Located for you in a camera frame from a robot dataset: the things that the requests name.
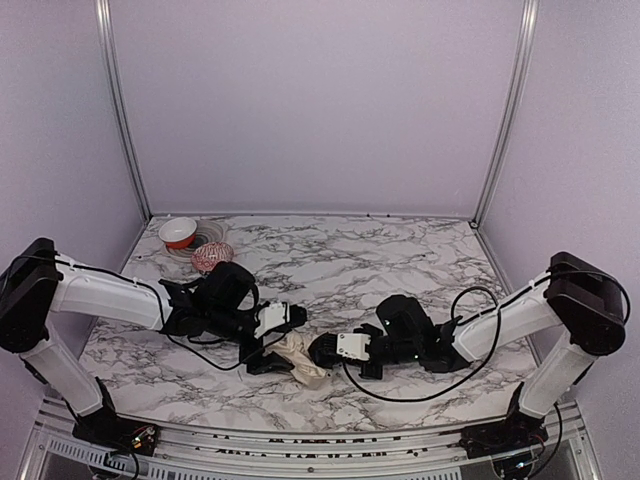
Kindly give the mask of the cream and black umbrella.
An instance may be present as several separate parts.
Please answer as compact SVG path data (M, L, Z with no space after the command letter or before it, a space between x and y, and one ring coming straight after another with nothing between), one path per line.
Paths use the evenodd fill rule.
M268 347L266 352L283 357L293 365L290 373L296 381L309 389L317 390L327 383L330 374L311 360L308 348L314 339L313 335L290 332Z

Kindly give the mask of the red patterned bowl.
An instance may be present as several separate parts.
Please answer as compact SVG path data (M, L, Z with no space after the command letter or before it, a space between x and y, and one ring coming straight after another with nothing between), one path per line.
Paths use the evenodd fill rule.
M206 274L214 270L220 262L233 260L234 250L226 242L209 242L198 247L191 256L191 264L196 271Z

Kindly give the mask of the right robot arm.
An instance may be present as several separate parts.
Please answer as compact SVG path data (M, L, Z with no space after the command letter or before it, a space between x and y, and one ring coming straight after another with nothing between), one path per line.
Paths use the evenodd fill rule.
M600 357L626 339L631 301L611 275L559 252L548 269L493 307L435 325L419 302L393 295L377 308L385 328L364 325L337 337L337 354L378 379L385 362L417 361L433 373L480 371L495 351L551 327L562 334L534 373L512 394L504 419L466 427L460 445L469 458L526 448L547 439L543 422L556 401Z

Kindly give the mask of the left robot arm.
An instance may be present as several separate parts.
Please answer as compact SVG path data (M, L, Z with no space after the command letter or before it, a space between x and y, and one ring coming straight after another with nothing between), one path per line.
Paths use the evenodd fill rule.
M239 347L239 364L258 375L292 368L268 353L265 338L284 336L307 320L304 308L262 302L254 276L222 261L189 283L156 284L82 265L38 238L1 276L1 347L18 355L41 382L54 388L75 419L74 437L124 452L150 456L158 442L153 423L120 416L104 383L91 376L46 320L70 312L122 321L173 343L210 333Z

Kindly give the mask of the orange bowl white inside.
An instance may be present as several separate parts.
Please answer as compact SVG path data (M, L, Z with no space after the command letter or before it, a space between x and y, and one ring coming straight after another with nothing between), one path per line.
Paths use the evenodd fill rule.
M197 227L197 222L192 218L176 217L160 227L158 236L167 248L185 249L194 242Z

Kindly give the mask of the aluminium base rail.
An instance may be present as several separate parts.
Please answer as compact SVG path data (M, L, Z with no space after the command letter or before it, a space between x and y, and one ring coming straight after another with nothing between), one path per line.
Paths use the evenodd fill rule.
M64 403L41 404L20 479L598 479L574 403L549 415L549 439L471 458L464 424L369 432L251 431L157 421L154 452L135 457L73 436Z

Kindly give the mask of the left aluminium frame post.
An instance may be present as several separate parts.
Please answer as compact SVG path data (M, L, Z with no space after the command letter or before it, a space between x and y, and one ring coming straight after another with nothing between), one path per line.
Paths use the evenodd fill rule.
M124 154L126 169L132 184L134 197L142 221L148 224L152 211L144 186L140 165L134 145L126 111L126 102L121 83L118 65L115 35L113 30L111 5L108 0L95 1L99 42L102 49L103 62L115 116L118 135Z

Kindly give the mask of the aluminium frame post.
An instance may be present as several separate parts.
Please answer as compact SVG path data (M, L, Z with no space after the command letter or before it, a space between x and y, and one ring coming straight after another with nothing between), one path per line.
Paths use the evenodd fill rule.
M144 186L140 165L134 145L126 111L126 102L121 83L118 65L115 35L113 30L111 5L108 0L95 1L99 42L102 49L103 62L115 116L118 135L124 154L126 169L132 184L134 197L142 221L148 224L152 211Z
M515 56L502 117L480 197L471 220L471 224L476 230L480 229L484 223L497 189L529 71L540 2L525 0L522 2L522 6Z

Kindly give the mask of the right aluminium frame post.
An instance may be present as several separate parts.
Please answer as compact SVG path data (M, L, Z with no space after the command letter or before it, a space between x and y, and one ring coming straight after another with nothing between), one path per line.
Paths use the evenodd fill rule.
M522 2L522 6L515 56L502 117L480 197L471 220L471 224L476 230L480 229L484 223L497 189L529 71L540 2L525 0Z

